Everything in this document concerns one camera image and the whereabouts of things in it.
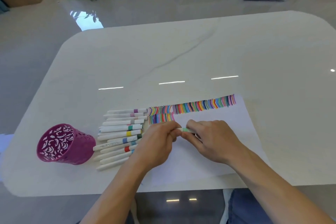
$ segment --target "paper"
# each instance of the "paper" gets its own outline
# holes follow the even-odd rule
[[[224,120],[239,140],[270,166],[243,98],[235,95],[235,99],[237,104],[233,106],[174,115],[175,121],[185,128],[190,119],[195,121]],[[173,149],[167,161],[152,170],[152,184],[158,186],[230,173],[234,171],[229,166],[208,160],[199,154],[188,141],[178,137],[173,143]]]

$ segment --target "blue pants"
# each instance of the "blue pants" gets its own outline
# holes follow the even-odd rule
[[[228,224],[272,224],[249,189],[234,189],[229,200]]]

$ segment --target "floor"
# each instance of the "floor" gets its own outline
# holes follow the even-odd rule
[[[44,0],[11,9],[0,15],[0,135],[15,132],[59,48],[80,31],[286,10],[314,14],[336,28],[336,0]],[[336,217],[335,185],[300,190]],[[219,223],[224,209],[222,191],[167,193],[137,194],[141,223]],[[167,205],[164,199],[176,193],[184,199],[197,193],[201,200]],[[18,198],[0,183],[0,216],[3,223],[74,224],[97,198]]]

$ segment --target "person's right hand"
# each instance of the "person's right hand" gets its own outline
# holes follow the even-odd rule
[[[181,137],[195,146],[200,154],[214,162],[230,165],[247,149],[223,120],[189,120],[187,128],[195,130],[201,140],[188,132],[183,132]]]

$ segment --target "pen holder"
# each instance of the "pen holder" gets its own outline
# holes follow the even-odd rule
[[[58,124],[48,129],[37,144],[36,154],[44,162],[80,165],[93,155],[96,141],[69,124]]]

